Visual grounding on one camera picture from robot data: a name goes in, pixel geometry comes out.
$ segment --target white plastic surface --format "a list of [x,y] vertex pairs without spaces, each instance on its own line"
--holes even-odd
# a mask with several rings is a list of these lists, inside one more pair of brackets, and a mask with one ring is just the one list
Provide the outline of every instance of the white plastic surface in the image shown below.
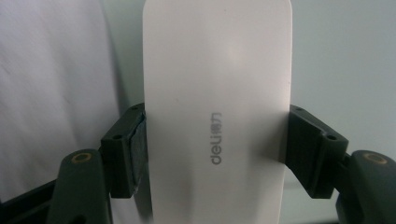
[[148,0],[143,21],[154,222],[277,223],[290,1]]

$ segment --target deli logo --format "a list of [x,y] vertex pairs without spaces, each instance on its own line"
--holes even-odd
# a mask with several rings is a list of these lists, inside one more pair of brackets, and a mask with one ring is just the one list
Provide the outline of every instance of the deli logo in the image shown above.
[[210,159],[213,164],[221,164],[221,113],[212,113],[210,125]]

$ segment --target screw hole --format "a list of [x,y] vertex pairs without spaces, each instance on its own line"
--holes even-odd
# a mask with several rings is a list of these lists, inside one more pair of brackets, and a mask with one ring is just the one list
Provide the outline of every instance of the screw hole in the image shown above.
[[72,162],[74,164],[82,163],[85,161],[89,161],[91,159],[91,153],[78,153],[76,156],[72,158]]
[[337,138],[332,135],[327,135],[327,138],[329,138],[330,140],[333,140],[333,141],[337,140]]
[[117,134],[117,135],[114,135],[114,136],[113,136],[113,139],[116,139],[116,140],[117,140],[117,139],[121,139],[121,138],[122,138],[122,135],[120,135],[120,134]]
[[366,160],[373,161],[378,164],[387,164],[388,163],[388,161],[385,160],[383,157],[381,157],[380,155],[374,154],[374,153],[364,153],[363,156],[364,156],[364,158],[366,158]]
[[87,218],[80,215],[73,218],[73,220],[69,221],[68,224],[85,224],[86,222],[87,222]]

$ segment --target black bracket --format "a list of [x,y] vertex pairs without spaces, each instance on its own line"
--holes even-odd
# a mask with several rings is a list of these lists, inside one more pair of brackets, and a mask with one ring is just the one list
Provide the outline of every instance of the black bracket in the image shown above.
[[[342,224],[396,223],[396,163],[373,151],[346,154],[344,136],[291,105],[286,165],[309,196],[334,188]],[[135,105],[101,140],[64,158],[58,179],[0,205],[1,224],[110,224],[112,198],[130,198],[148,161],[144,105]]]
[[396,223],[396,163],[360,150],[304,109],[291,105],[286,165],[311,198],[329,199],[334,188],[341,224]]

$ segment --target brass screw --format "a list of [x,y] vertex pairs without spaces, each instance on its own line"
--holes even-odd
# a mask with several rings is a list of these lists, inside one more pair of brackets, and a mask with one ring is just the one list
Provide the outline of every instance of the brass screw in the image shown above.
[[382,156],[375,154],[375,153],[364,153],[363,157],[368,161],[373,161],[373,162],[381,164],[381,165],[388,163],[388,161],[385,160],[385,158],[383,158]]
[[72,162],[74,164],[82,163],[85,161],[89,161],[91,159],[91,153],[78,153],[76,156],[72,158]]

